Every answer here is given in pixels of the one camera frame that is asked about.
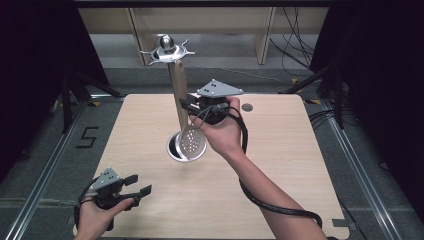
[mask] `tripod leg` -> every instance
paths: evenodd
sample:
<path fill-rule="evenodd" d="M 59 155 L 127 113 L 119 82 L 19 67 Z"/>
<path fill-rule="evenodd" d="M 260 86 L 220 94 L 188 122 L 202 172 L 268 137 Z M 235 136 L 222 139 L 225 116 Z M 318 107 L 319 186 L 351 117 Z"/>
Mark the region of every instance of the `tripod leg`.
<path fill-rule="evenodd" d="M 303 80 L 301 83 L 299 83 L 298 85 L 286 90 L 285 92 L 281 92 L 283 94 L 294 94 L 297 91 L 303 89 L 304 87 L 308 86 L 309 84 L 315 82 L 316 80 L 320 79 L 322 76 L 324 76 L 327 71 L 329 70 L 329 66 L 326 66 L 325 68 L 321 69 L 320 71 L 318 71 L 317 73 L 315 73 L 314 75 L 308 77 L 307 79 Z"/>
<path fill-rule="evenodd" d="M 92 84 L 93 86 L 95 86 L 96 88 L 109 93 L 110 95 L 114 96 L 114 97 L 125 97 L 127 94 L 122 94 L 118 91 L 115 91 L 114 89 L 110 88 L 109 86 L 103 85 L 98 83 L 97 81 L 95 81 L 94 79 L 90 78 L 89 76 L 80 73 L 80 72 L 73 72 L 75 74 L 75 76 L 77 76 L 78 78 L 80 78 L 81 80 L 83 80 L 84 82 L 88 83 L 88 84 Z"/>

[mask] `human arm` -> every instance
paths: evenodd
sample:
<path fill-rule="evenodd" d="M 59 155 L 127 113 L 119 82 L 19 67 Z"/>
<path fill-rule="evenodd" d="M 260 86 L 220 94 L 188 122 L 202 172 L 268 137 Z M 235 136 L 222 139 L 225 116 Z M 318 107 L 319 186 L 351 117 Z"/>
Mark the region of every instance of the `human arm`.
<path fill-rule="evenodd" d="M 134 201 L 124 199 L 111 209 L 104 210 L 93 201 L 86 201 L 81 205 L 78 233 L 74 240 L 95 240 L 103 235 L 109 223 L 120 212 L 124 211 Z"/>
<path fill-rule="evenodd" d="M 227 99 L 232 108 L 240 109 L 238 98 Z M 238 116 L 234 109 L 230 109 L 230 113 Z M 196 126 L 201 126 L 210 146 L 229 163 L 257 199 L 279 207 L 302 209 L 245 155 L 240 145 L 240 127 L 234 119 L 227 117 L 215 125 L 202 124 L 199 118 L 191 119 Z M 310 218 L 274 213 L 262 208 L 260 210 L 277 239 L 326 239 L 317 223 Z"/>

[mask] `metal frame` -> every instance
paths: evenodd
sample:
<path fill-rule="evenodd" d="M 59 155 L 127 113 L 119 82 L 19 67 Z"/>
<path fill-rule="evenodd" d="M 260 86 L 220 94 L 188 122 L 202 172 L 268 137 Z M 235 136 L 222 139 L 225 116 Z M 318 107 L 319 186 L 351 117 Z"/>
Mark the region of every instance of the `metal frame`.
<path fill-rule="evenodd" d="M 331 105 L 328 100 L 323 99 L 321 100 L 321 102 L 324 110 L 331 109 Z M 387 239 L 402 239 L 392 216 L 390 215 L 383 200 L 381 199 L 380 195 L 372 184 L 372 181 L 369 178 L 367 172 L 365 171 L 365 168 L 362 166 L 361 160 L 358 158 L 358 155 L 356 155 L 356 152 L 353 149 L 353 146 L 350 143 L 345 131 L 338 127 L 336 120 L 334 120 L 333 118 L 330 119 L 330 125 L 334 134 L 336 135 L 338 142 L 340 143 L 340 146 L 343 149 L 343 152 L 346 155 L 346 158 L 349 162 L 350 167 L 352 168 L 353 173 L 355 174 L 358 180 L 359 186 L 361 187 L 365 198 L 370 204 L 370 207 L 374 212 L 378 223 L 380 224 L 384 235 Z"/>
<path fill-rule="evenodd" d="M 49 161 L 44 167 L 43 172 L 37 180 L 32 192 L 25 201 L 24 206 L 19 212 L 18 216 L 14 220 L 7 234 L 6 239 L 21 239 L 32 216 L 34 215 L 35 210 L 37 209 L 38 202 L 40 201 L 44 191 L 46 190 L 48 183 L 50 182 L 51 177 L 53 176 L 56 167 L 58 166 L 60 159 L 63 153 L 66 150 L 66 147 L 70 141 L 70 138 L 75 130 L 75 125 L 78 122 L 78 119 L 82 115 L 87 102 L 80 102 L 73 114 L 74 121 L 70 125 L 68 131 L 62 134 L 57 143 L 52 155 L 50 156 Z"/>

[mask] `wrist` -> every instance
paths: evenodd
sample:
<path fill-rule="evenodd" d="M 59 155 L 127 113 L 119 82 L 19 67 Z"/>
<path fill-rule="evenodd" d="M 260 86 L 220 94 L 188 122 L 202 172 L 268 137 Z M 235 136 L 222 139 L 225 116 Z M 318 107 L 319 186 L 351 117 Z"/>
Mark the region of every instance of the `wrist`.
<path fill-rule="evenodd" d="M 246 158 L 246 155 L 241 148 L 222 153 L 221 156 L 230 164 L 237 161 L 243 161 L 243 159 Z"/>
<path fill-rule="evenodd" d="M 78 232 L 74 240 L 96 240 L 97 238 L 93 237 L 91 234 L 83 234 Z"/>

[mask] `wooden table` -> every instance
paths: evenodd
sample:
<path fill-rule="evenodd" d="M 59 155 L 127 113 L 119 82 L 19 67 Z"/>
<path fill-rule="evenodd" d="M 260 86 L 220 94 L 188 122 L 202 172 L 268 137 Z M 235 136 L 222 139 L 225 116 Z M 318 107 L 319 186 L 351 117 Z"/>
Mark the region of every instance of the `wooden table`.
<path fill-rule="evenodd" d="M 248 157 L 306 210 L 323 219 L 327 236 L 345 239 L 344 219 L 302 100 L 297 95 L 239 96 L 253 105 L 242 112 L 249 130 Z M 167 153 L 179 131 L 173 95 L 129 95 L 123 103 L 96 176 L 112 167 L 120 176 L 139 174 L 123 193 L 149 184 L 152 194 L 119 214 L 108 237 L 273 239 L 258 207 L 240 189 L 238 177 L 209 146 L 189 163 Z"/>

